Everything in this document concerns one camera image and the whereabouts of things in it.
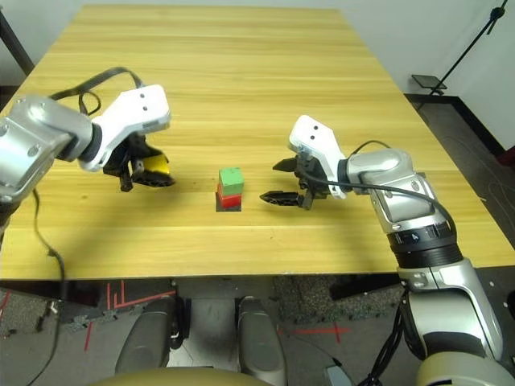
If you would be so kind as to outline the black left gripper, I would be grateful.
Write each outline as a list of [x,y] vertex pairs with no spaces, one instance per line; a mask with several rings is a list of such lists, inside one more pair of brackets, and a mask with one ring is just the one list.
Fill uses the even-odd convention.
[[142,158],[151,158],[162,156],[163,152],[146,145],[144,135],[130,134],[114,148],[103,166],[103,173],[118,178],[121,191],[131,191],[133,183],[148,187],[169,187],[175,184],[175,180],[168,173],[160,171],[137,171],[132,174],[131,178],[129,165],[131,159],[138,155]]

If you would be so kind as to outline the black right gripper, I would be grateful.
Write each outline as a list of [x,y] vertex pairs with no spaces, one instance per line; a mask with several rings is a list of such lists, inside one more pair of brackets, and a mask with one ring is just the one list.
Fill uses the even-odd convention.
[[307,154],[297,154],[294,158],[285,158],[277,162],[273,170],[294,171],[295,176],[299,178],[299,187],[303,193],[267,191],[260,195],[260,199],[266,203],[310,210],[314,200],[328,197],[328,185],[317,183],[317,180],[327,179],[317,158]]

